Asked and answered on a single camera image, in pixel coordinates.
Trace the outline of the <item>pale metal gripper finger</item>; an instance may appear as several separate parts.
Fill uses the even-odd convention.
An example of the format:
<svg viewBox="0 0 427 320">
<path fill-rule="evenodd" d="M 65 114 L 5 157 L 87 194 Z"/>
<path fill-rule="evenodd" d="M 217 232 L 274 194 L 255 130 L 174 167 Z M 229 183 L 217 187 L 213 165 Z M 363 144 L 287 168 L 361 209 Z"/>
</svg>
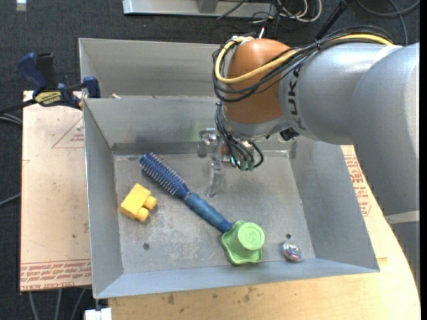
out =
<svg viewBox="0 0 427 320">
<path fill-rule="evenodd" d="M 218 144 L 218 134 L 215 129 L 204 129 L 199 132 L 198 157 L 206 157 L 208 149 Z"/>
<path fill-rule="evenodd" d="M 205 190 L 205 196 L 212 198 L 216 196 L 224 184 L 225 171 L 221 163 L 212 163 L 209 170 L 209 185 Z"/>
</svg>

